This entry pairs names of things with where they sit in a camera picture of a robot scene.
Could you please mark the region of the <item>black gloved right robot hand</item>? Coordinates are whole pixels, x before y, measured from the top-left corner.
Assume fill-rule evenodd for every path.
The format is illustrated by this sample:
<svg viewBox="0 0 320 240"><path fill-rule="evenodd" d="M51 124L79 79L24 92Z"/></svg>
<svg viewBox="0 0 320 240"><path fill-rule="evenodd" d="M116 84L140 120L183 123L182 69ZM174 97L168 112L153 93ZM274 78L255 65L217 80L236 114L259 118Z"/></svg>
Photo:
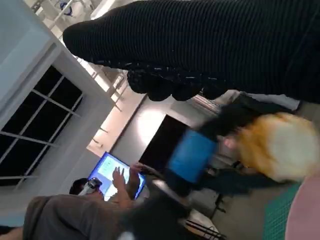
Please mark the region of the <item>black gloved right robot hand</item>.
<svg viewBox="0 0 320 240"><path fill-rule="evenodd" d="M74 56L126 70L153 101L228 90L320 101L317 0L141 0L62 37Z"/></svg>

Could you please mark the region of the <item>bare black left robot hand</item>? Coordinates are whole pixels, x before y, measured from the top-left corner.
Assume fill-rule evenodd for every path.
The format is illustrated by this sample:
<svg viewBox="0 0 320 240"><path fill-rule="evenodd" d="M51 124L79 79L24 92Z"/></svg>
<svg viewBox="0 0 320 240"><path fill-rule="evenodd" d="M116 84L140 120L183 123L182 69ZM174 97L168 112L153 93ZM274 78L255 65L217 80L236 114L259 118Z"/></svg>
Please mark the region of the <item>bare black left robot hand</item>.
<svg viewBox="0 0 320 240"><path fill-rule="evenodd" d="M223 168L211 175L205 168L218 148L218 136L225 137L262 115L291 112L274 103L251 98L223 105L216 116L185 132L168 161L165 182L181 197L201 189L211 189L222 195L246 195L252 190L278 187L280 183L262 173Z"/></svg>

